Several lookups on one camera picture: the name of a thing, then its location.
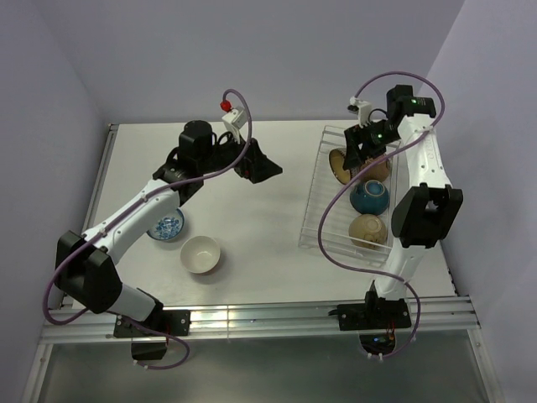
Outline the small tan patterned bowl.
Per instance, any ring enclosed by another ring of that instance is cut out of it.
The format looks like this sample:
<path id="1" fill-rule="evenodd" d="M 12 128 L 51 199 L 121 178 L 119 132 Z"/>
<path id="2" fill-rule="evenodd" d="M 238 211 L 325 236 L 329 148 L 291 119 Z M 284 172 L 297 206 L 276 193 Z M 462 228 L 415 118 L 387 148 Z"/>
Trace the small tan patterned bowl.
<path id="1" fill-rule="evenodd" d="M 343 185 L 351 181 L 359 172 L 357 167 L 345 170 L 343 168 L 346 158 L 346 150 L 344 148 L 332 149 L 328 154 L 329 166 L 332 174 Z"/>

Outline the large tan pink-outside bowl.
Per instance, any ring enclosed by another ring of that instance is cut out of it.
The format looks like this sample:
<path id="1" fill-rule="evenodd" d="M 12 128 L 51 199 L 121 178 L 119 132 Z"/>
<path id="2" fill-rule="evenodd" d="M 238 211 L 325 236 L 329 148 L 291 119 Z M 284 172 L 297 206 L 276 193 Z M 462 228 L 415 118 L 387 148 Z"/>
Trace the large tan pink-outside bowl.
<path id="1" fill-rule="evenodd" d="M 384 182 L 388 179 L 391 172 L 391 161 L 380 161 L 381 157 L 377 159 L 367 160 L 360 168 L 358 173 L 360 174 L 360 181 L 366 182 L 370 180 Z"/>

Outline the tan blue-outside bowl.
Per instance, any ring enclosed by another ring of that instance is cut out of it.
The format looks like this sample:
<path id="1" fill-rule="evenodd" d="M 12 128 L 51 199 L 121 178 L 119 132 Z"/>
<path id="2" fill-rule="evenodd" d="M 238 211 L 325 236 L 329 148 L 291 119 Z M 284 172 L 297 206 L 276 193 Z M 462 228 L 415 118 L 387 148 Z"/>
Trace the tan blue-outside bowl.
<path id="1" fill-rule="evenodd" d="M 382 182 L 370 180 L 355 186 L 349 200 L 357 212 L 379 216 L 388 209 L 390 196 Z"/>

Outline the black glossy bowl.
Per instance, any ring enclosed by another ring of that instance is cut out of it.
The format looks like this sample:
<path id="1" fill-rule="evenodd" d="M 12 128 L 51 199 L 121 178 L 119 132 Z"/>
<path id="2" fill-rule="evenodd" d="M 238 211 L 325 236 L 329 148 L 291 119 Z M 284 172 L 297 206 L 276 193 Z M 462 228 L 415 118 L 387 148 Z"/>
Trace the black glossy bowl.
<path id="1" fill-rule="evenodd" d="M 348 236 L 358 247 L 376 249 L 387 241 L 388 230 L 381 218 L 372 214 L 362 214 L 349 225 Z"/>

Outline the white plain bowl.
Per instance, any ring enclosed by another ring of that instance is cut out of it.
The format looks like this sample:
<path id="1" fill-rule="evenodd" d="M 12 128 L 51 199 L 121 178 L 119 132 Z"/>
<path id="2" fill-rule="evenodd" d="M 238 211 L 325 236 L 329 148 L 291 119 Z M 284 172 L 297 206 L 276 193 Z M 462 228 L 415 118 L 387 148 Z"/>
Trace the white plain bowl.
<path id="1" fill-rule="evenodd" d="M 218 242 L 208 236 L 188 239 L 180 251 L 180 262 L 185 270 L 195 275 L 203 275 L 216 268 L 221 258 Z"/>

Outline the blue white floral bowl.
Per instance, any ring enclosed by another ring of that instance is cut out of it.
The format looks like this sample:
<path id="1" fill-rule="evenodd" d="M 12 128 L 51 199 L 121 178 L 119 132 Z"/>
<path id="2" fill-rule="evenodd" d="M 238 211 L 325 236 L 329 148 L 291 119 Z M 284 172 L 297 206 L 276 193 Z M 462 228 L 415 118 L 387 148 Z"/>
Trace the blue white floral bowl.
<path id="1" fill-rule="evenodd" d="M 160 218 L 146 234 L 153 240 L 168 242 L 177 238 L 185 226 L 185 216 L 183 212 L 176 208 Z"/>

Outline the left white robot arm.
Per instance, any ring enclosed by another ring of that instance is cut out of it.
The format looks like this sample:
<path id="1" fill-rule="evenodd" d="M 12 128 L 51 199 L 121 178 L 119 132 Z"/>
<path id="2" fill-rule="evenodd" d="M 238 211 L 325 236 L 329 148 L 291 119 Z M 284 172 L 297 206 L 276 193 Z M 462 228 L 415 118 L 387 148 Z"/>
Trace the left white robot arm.
<path id="1" fill-rule="evenodd" d="M 93 313 L 128 317 L 144 335 L 159 332 L 164 324 L 162 303 L 125 285 L 116 266 L 158 220 L 189 201 L 205 181 L 228 170 L 253 184 L 283 172 L 256 139 L 242 138 L 237 127 L 229 126 L 216 136 L 208 122 L 188 122 L 177 147 L 129 203 L 82 235 L 68 231 L 60 237 L 53 285 Z"/>

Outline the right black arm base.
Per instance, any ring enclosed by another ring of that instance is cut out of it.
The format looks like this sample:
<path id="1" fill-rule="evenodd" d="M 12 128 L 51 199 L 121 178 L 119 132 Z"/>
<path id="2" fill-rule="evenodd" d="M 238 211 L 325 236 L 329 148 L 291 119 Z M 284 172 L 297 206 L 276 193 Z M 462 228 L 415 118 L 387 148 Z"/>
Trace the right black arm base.
<path id="1" fill-rule="evenodd" d="M 367 353 L 378 356 L 393 353 L 395 331 L 412 325 L 406 301 L 379 297 L 374 287 L 366 292 L 363 302 L 339 304 L 329 315 L 337 317 L 342 332 L 375 331 L 361 335 L 360 343 Z"/>

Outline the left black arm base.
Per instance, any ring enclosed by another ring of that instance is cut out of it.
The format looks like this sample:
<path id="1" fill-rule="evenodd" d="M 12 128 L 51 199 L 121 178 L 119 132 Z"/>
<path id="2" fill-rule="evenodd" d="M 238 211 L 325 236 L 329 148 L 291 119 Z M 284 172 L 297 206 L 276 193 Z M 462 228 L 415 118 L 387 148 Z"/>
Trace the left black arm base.
<path id="1" fill-rule="evenodd" d="M 156 321 L 136 322 L 116 315 L 113 336 L 131 339 L 131 357 L 136 365 L 152 370 L 172 369 L 190 357 L 190 345 L 182 339 L 190 332 L 189 310 L 163 310 Z M 184 348 L 184 355 L 173 364 L 157 364 L 169 352 L 171 343 Z"/>

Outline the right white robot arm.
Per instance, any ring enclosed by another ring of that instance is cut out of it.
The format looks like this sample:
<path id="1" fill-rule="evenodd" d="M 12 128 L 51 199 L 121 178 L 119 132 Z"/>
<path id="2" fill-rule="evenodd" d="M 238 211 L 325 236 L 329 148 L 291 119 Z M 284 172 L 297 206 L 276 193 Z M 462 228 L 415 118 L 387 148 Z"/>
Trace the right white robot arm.
<path id="1" fill-rule="evenodd" d="M 434 101 L 415 96 L 409 85 L 393 87 L 386 100 L 386 118 L 359 123 L 344 132 L 344 169 L 359 169 L 367 160 L 384 156 L 393 142 L 399 143 L 408 166 L 409 189 L 391 214 L 393 246 L 383 275 L 374 280 L 380 298 L 362 309 L 365 322 L 372 327 L 381 327 L 391 318 L 387 301 L 406 297 L 406 282 L 428 251 L 446 237 L 463 202 L 462 191 L 452 186 L 441 160 Z"/>

